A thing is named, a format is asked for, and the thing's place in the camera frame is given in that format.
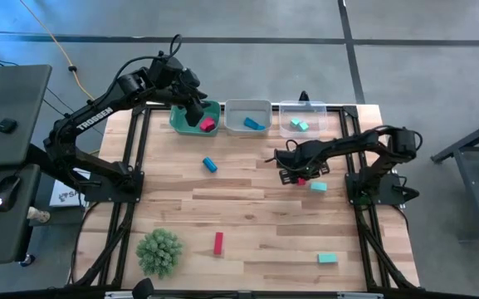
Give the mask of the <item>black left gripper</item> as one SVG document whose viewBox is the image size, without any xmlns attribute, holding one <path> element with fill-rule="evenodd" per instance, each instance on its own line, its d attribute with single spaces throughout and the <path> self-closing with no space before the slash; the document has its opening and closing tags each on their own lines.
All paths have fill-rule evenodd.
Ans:
<svg viewBox="0 0 479 299">
<path fill-rule="evenodd" d="M 176 105 L 186 110 L 185 118 L 195 126 L 203 117 L 202 99 L 206 94 L 198 90 L 197 75 L 175 57 L 154 59 L 151 63 L 152 101 Z"/>
</svg>

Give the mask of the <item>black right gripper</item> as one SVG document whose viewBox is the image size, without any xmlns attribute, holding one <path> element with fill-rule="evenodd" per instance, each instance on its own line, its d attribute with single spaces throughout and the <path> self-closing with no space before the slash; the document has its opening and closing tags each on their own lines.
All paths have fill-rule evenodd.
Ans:
<svg viewBox="0 0 479 299">
<path fill-rule="evenodd" d="M 298 144 L 295 140 L 286 142 L 286 149 L 275 149 L 274 160 L 280 168 L 282 184 L 298 184 L 300 180 L 317 179 L 330 172 L 327 158 L 323 154 L 325 145 L 320 140 L 308 140 Z"/>
</svg>

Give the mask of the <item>green plastic bin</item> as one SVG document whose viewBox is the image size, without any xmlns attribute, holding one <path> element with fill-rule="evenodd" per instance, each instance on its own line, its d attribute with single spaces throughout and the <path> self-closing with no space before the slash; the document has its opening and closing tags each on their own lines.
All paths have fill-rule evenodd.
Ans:
<svg viewBox="0 0 479 299">
<path fill-rule="evenodd" d="M 209 106 L 203 109 L 203 117 L 195 126 L 190 126 L 188 124 L 185 118 L 186 110 L 180 109 L 176 105 L 171 107 L 169 124 L 180 135 L 198 135 L 207 137 L 215 136 L 218 132 L 218 126 L 220 123 L 220 116 L 222 112 L 221 105 L 213 100 L 207 100 L 207 103 Z M 203 131 L 200 128 L 200 125 L 207 119 L 213 119 L 215 123 L 215 128 L 211 131 Z"/>
</svg>

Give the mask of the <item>clear plastic bin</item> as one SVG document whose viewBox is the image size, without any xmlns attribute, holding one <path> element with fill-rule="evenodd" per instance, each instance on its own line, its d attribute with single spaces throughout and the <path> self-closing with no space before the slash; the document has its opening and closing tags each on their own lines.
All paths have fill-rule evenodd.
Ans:
<svg viewBox="0 0 479 299">
<path fill-rule="evenodd" d="M 301 132 L 299 127 L 290 125 L 291 119 L 306 122 L 309 129 Z M 299 102 L 282 101 L 279 106 L 279 131 L 287 139 L 318 139 L 327 131 L 327 111 L 325 104 L 319 101 Z"/>
</svg>

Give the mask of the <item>light grey plastic bin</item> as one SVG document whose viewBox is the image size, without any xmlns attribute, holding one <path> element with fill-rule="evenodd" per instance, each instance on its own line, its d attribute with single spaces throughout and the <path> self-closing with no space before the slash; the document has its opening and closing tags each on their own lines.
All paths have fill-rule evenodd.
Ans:
<svg viewBox="0 0 479 299">
<path fill-rule="evenodd" d="M 253 130 L 244 125 L 249 117 L 265 130 Z M 230 99 L 224 106 L 224 125 L 229 135 L 234 136 L 261 136 L 267 135 L 272 125 L 272 106 L 269 100 L 260 99 Z"/>
</svg>

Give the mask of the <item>white printed sheet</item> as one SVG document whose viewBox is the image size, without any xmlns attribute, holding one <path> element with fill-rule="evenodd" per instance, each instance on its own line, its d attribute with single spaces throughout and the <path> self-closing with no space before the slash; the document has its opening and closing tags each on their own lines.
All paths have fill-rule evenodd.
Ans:
<svg viewBox="0 0 479 299">
<path fill-rule="evenodd" d="M 55 208 L 81 206 L 87 208 L 89 204 L 85 201 L 85 197 L 83 193 L 79 193 L 77 190 L 56 180 L 53 185 L 49 206 Z"/>
</svg>

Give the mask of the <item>green artificial plant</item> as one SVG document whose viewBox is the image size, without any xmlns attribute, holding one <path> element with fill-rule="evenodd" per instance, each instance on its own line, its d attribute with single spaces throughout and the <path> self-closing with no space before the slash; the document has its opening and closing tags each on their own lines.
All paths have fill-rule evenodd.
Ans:
<svg viewBox="0 0 479 299">
<path fill-rule="evenodd" d="M 136 256 L 145 276 L 164 279 L 173 274 L 183 254 L 183 244 L 178 236 L 164 228 L 147 233 L 138 243 Z"/>
</svg>

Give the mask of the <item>large dark grey desk top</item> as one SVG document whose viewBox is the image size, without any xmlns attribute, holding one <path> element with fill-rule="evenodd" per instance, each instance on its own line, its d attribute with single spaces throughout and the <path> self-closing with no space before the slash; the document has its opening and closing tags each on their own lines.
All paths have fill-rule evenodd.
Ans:
<svg viewBox="0 0 479 299">
<path fill-rule="evenodd" d="M 49 65 L 0 66 L 0 121 L 18 123 L 11 134 L 0 133 L 0 166 L 25 160 L 51 70 Z"/>
</svg>

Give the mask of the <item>small black device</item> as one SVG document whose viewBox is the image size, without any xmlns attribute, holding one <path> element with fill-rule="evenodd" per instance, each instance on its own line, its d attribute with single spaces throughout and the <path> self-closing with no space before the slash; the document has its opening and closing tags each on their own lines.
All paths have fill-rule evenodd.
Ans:
<svg viewBox="0 0 479 299">
<path fill-rule="evenodd" d="M 0 121 L 0 133 L 11 134 L 18 126 L 14 119 L 4 118 Z"/>
</svg>

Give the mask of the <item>small beige knob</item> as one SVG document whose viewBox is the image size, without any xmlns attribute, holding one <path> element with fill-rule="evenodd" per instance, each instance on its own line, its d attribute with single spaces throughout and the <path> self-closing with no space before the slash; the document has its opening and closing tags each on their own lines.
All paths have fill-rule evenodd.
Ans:
<svg viewBox="0 0 479 299">
<path fill-rule="evenodd" d="M 47 223 L 51 215 L 47 211 L 42 211 L 34 207 L 29 207 L 27 211 L 27 219 L 37 221 L 39 223 Z"/>
</svg>

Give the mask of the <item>black computer mouse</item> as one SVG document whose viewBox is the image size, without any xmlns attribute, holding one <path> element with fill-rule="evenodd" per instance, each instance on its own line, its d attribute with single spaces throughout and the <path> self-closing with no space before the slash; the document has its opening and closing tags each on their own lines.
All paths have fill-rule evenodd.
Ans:
<svg viewBox="0 0 479 299">
<path fill-rule="evenodd" d="M 10 211 L 17 201 L 17 190 L 21 179 L 16 176 L 8 176 L 0 182 L 0 212 Z"/>
</svg>

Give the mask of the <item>silver metal bracket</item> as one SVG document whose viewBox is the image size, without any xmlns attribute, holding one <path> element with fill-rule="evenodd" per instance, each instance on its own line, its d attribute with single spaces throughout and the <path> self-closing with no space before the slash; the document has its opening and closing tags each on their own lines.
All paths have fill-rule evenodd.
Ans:
<svg viewBox="0 0 479 299">
<path fill-rule="evenodd" d="M 337 299 L 384 299 L 384 295 L 372 292 L 338 292 Z"/>
<path fill-rule="evenodd" d="M 132 291 L 106 292 L 104 299 L 151 299 L 149 294 L 140 294 Z"/>
</svg>

